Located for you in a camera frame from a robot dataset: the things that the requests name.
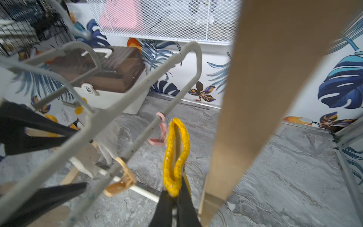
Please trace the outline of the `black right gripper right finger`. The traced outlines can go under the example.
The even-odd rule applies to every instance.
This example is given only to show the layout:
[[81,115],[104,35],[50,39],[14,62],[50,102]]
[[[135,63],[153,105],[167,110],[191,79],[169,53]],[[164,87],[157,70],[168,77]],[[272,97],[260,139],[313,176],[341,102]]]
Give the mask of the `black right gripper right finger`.
[[184,177],[177,197],[177,227],[201,227]]

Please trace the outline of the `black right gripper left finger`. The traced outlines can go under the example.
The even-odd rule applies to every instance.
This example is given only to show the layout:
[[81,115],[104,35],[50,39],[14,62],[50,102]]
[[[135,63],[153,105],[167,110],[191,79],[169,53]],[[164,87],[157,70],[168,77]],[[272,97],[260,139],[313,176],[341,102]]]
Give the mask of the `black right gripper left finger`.
[[149,227],[171,227],[173,223],[174,207],[175,198],[173,198],[168,191],[162,191],[154,216],[149,223]]

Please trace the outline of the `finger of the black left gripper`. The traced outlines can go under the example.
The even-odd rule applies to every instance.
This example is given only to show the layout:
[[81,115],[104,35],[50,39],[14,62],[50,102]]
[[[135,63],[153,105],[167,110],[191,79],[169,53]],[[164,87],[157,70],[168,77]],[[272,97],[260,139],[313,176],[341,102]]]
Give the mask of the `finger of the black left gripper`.
[[88,184],[72,183],[41,188],[1,224],[2,227],[25,227],[45,213],[86,191]]
[[77,132],[16,103],[1,104],[1,144],[7,156],[59,147]]

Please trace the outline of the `beige glove yellow cuff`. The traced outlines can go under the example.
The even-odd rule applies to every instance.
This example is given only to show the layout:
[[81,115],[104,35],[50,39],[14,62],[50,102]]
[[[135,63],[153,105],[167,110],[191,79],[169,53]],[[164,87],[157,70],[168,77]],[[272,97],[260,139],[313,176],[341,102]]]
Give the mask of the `beige glove yellow cuff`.
[[163,184],[169,195],[176,198],[182,188],[182,180],[191,191],[189,180],[185,173],[185,164],[191,151],[190,136],[183,122],[174,118],[169,124],[163,163]]

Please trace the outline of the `grey multi-clip hanger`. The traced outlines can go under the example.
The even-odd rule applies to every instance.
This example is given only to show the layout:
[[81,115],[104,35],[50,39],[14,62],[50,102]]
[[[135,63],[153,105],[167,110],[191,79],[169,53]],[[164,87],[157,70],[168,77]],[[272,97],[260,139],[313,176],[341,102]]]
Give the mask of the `grey multi-clip hanger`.
[[[59,74],[39,68],[39,64],[61,56],[65,54],[66,51],[73,49],[83,49],[87,51],[91,55],[95,67],[72,81],[67,81]],[[194,52],[196,55],[196,75],[163,110],[163,114],[168,115],[177,105],[177,103],[186,95],[186,93],[196,84],[201,76],[202,52],[200,45],[195,41],[187,43],[179,53],[172,55],[165,63],[151,72],[141,83],[131,88],[125,94],[125,96],[116,102],[112,107],[99,110],[93,109],[89,104],[87,104],[74,89],[74,85],[81,82],[83,79],[96,75],[101,70],[101,62],[99,61],[98,56],[93,48],[89,45],[79,41],[72,41],[64,44],[59,49],[49,50],[23,62],[13,60],[8,57],[1,57],[1,63],[4,64],[5,68],[17,68],[22,71],[39,73],[56,79],[63,84],[62,88],[58,89],[56,92],[50,94],[35,104],[35,108],[40,108],[58,96],[62,95],[64,92],[69,91],[78,100],[87,114],[87,122],[83,130],[80,130],[67,141],[65,141],[64,144],[47,162],[42,164],[28,177],[19,181],[10,192],[1,198],[1,222],[5,222],[14,212],[20,208],[21,205],[30,199],[30,197],[56,170],[62,167],[77,151],[79,151],[91,139],[97,136],[116,117],[121,115],[123,111],[142,94],[142,92],[149,89],[162,75],[171,69],[171,67],[181,63],[186,55],[188,55],[190,52]]]

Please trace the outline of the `white glove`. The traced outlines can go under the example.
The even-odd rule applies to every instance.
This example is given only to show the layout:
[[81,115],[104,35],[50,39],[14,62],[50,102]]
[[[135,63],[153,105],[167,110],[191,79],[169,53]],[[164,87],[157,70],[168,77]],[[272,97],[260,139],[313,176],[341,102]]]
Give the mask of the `white glove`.
[[93,138],[93,141],[98,145],[97,150],[104,156],[108,165],[112,164],[112,161],[118,157],[117,144],[120,129],[119,124],[113,120]]

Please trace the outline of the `wooden drying rack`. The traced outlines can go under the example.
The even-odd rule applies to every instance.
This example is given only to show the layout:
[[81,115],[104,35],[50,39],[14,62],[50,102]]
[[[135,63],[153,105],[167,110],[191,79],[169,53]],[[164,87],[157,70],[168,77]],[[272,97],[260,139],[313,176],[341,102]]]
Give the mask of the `wooden drying rack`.
[[200,217],[207,226],[362,1],[245,1]]

